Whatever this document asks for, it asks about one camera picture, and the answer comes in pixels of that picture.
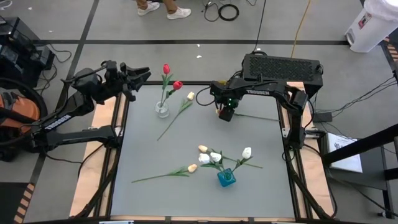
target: pants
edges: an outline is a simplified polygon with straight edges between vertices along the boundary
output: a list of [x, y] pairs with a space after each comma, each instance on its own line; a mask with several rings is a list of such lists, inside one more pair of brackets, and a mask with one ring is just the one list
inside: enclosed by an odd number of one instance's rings
[[[163, 2], [167, 8], [167, 13], [173, 14], [175, 13], [175, 11], [177, 11], [177, 5], [174, 3], [173, 0], [163, 0]], [[147, 9], [147, 0], [137, 0], [137, 6], [139, 9]]]

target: gray tabletop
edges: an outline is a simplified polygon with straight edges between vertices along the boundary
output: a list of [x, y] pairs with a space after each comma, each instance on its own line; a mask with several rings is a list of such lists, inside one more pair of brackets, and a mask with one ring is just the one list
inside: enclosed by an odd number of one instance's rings
[[[183, 86], [168, 100], [170, 116], [163, 119], [154, 110], [161, 86], [144, 86], [136, 94], [137, 101], [128, 111], [111, 215], [294, 217], [278, 121], [234, 116], [226, 122], [217, 117], [214, 105], [200, 106], [194, 101], [156, 141], [177, 114], [181, 100], [204, 87]], [[207, 103], [212, 96], [207, 90], [199, 100]], [[236, 112], [278, 119], [272, 97], [244, 96]], [[241, 159], [243, 149], [252, 147], [250, 163], [263, 169], [242, 166], [234, 172], [236, 183], [225, 188], [218, 182], [218, 171], [204, 167], [190, 177], [131, 183], [181, 166], [200, 165], [198, 145], [222, 150], [234, 159]], [[233, 168], [234, 162], [225, 161], [224, 166]]]

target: wooden board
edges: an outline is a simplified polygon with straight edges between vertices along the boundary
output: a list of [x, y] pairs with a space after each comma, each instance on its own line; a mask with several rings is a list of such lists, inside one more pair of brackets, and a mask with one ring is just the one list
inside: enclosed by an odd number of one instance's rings
[[[291, 86], [296, 86], [297, 88], [304, 89], [303, 83], [301, 82], [293, 82], [289, 83]], [[113, 114], [115, 99], [109, 99], [106, 101], [104, 106], [97, 105], [95, 110], [95, 115], [93, 119], [93, 127], [100, 127], [103, 125], [111, 124], [111, 118]], [[118, 114], [118, 124], [120, 124], [122, 111], [123, 111], [124, 100], [121, 102], [121, 108]], [[285, 127], [289, 127], [289, 119], [287, 116], [286, 110], [282, 110], [282, 114], [284, 115]], [[311, 112], [308, 105], [305, 108], [303, 114], [303, 125], [306, 125], [311, 119]], [[309, 146], [318, 149], [318, 144], [315, 139], [306, 139], [305, 143]], [[89, 155], [93, 150], [95, 150], [100, 144], [97, 142], [89, 142], [86, 147], [85, 157]], [[79, 213], [83, 207], [88, 203], [93, 194], [98, 188], [98, 183], [100, 180], [101, 170], [103, 167], [104, 161], [104, 152], [105, 150], [100, 150], [97, 154], [95, 154], [91, 159], [87, 161], [87, 163], [83, 166], [81, 170], [81, 174], [78, 180], [78, 184], [76, 186], [75, 197], [73, 199], [72, 208], [70, 211], [70, 215], [76, 215]], [[301, 151], [302, 164], [305, 173], [305, 180], [307, 181], [307, 188], [314, 196], [315, 200], [319, 203], [319, 205], [327, 212], [327, 214], [331, 215], [333, 213], [333, 207], [331, 204], [330, 194], [326, 182], [325, 173], [323, 171], [322, 160], [318, 154], [315, 154], [311, 149], [307, 149], [304, 147]], [[301, 217], [305, 217], [305, 207], [303, 203], [303, 196], [300, 190], [297, 189], [297, 197], [298, 197], [298, 205], [300, 209]], [[101, 205], [100, 215], [104, 215], [104, 211], [106, 208], [108, 198], [108, 191], [104, 193], [103, 203]], [[113, 217], [113, 220], [165, 220], [165, 217], [137, 217], [137, 216], [117, 216]], [[172, 220], [184, 220], [184, 221], [198, 221], [198, 220], [208, 220], [208, 221], [247, 221], [247, 218], [241, 217], [172, 217]], [[291, 218], [277, 217], [277, 218], [255, 218], [255, 221], [258, 222], [292, 222], [294, 221]]]

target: white sneaker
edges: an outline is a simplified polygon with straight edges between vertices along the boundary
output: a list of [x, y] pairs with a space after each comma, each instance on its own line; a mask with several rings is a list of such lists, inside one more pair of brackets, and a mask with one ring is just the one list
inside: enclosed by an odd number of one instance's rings
[[188, 17], [191, 14], [191, 9], [182, 9], [178, 7], [177, 11], [173, 14], [168, 14], [167, 18], [168, 19], [181, 19]]
[[159, 2], [148, 2], [147, 9], [138, 9], [138, 16], [144, 16], [148, 12], [152, 12], [152, 11], [158, 9], [159, 6], [160, 6]]

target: metal stand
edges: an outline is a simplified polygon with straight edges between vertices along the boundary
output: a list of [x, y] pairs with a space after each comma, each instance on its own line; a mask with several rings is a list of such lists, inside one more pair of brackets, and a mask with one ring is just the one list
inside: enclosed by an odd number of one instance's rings
[[[361, 162], [363, 165], [362, 174], [345, 172], [342, 170], [333, 170], [333, 172], [345, 181], [382, 190], [384, 206], [386, 209], [392, 210], [389, 180], [398, 179], [398, 168], [387, 169], [384, 149], [380, 148], [384, 144], [390, 142], [394, 142], [398, 160], [398, 124], [395, 124], [385, 130], [360, 139], [331, 153], [325, 154], [322, 156], [322, 161], [325, 166], [328, 166], [332, 162], [361, 154]], [[385, 216], [387, 218], [394, 218], [394, 216], [389, 212], [386, 212]]]

